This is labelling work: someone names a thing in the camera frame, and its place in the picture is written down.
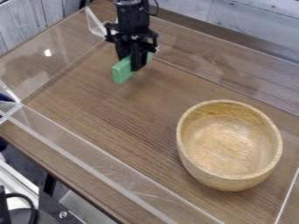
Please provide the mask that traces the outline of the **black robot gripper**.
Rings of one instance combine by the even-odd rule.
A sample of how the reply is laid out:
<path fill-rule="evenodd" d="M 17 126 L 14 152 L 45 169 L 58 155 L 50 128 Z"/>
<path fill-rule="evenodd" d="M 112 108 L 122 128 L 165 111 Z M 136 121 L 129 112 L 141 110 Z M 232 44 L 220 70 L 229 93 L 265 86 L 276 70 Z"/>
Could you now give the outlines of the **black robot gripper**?
<path fill-rule="evenodd" d="M 138 71 L 147 63 L 147 51 L 156 52 L 157 33 L 149 29 L 149 17 L 157 14 L 148 3 L 116 3 L 117 22 L 106 22 L 106 42 L 116 46 L 121 60 L 130 54 L 130 70 Z"/>

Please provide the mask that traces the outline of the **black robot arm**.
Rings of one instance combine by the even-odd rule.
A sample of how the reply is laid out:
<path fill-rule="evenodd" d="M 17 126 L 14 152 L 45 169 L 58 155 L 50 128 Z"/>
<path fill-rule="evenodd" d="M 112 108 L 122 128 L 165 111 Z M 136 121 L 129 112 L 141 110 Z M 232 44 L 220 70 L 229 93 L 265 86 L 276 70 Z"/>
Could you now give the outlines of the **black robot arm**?
<path fill-rule="evenodd" d="M 114 44 L 118 59 L 129 57 L 133 72 L 147 64 L 148 53 L 156 53 L 159 34 L 149 28 L 148 0 L 113 0 L 117 22 L 105 22 L 105 41 Z"/>

